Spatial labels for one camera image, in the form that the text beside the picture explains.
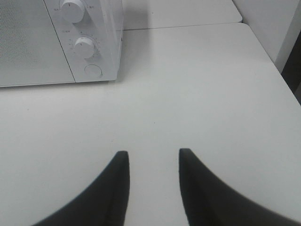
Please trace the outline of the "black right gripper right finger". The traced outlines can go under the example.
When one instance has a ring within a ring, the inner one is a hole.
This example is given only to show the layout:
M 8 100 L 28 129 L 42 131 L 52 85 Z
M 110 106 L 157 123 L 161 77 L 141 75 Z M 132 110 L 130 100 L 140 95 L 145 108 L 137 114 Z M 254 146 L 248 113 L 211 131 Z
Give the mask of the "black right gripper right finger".
M 220 180 L 190 149 L 179 150 L 179 183 L 190 226 L 297 226 Z

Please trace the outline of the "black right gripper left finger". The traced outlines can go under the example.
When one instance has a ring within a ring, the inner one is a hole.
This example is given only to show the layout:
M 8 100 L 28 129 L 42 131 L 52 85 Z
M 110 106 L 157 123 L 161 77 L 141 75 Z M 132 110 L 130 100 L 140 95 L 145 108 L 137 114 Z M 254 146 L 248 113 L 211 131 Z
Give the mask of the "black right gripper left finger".
M 122 226 L 130 191 L 127 151 L 118 151 L 76 198 L 36 226 Z

